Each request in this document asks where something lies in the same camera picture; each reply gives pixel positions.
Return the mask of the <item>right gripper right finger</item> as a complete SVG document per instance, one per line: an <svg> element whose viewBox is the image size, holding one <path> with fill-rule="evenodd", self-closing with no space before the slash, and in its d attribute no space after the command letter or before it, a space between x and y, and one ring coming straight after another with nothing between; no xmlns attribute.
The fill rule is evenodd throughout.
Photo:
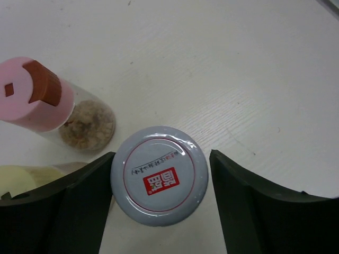
<svg viewBox="0 0 339 254"><path fill-rule="evenodd" d="M218 150L209 161L228 253L338 253L338 198L283 187Z"/></svg>

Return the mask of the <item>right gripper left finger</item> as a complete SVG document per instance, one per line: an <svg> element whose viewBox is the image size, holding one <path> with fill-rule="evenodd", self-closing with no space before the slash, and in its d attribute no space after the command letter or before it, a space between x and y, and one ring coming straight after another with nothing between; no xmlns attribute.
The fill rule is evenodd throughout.
<svg viewBox="0 0 339 254"><path fill-rule="evenodd" d="M112 199L114 152L1 200L1 253L98 253Z"/></svg>

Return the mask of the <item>yellow-lid spice bottle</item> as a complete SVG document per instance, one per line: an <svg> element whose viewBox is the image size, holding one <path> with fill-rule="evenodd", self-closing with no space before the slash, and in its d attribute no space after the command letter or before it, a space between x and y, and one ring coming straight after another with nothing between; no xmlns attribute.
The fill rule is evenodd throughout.
<svg viewBox="0 0 339 254"><path fill-rule="evenodd" d="M1 199L10 199L73 173L86 162L49 166L1 166Z"/></svg>

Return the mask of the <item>grey-lid jar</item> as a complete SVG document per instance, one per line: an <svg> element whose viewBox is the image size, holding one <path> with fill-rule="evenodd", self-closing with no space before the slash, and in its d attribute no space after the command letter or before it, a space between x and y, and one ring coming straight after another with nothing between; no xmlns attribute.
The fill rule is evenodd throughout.
<svg viewBox="0 0 339 254"><path fill-rule="evenodd" d="M110 180L113 196L128 217L163 227L182 222L198 208L209 172L203 151L188 134L152 126L121 144Z"/></svg>

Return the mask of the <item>pink-lid spice bottle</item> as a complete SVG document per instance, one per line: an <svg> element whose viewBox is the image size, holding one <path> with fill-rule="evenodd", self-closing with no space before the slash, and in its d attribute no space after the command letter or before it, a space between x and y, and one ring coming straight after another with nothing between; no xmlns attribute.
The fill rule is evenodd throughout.
<svg viewBox="0 0 339 254"><path fill-rule="evenodd" d="M115 129L106 103L28 57L1 63L1 121L78 151L103 149Z"/></svg>

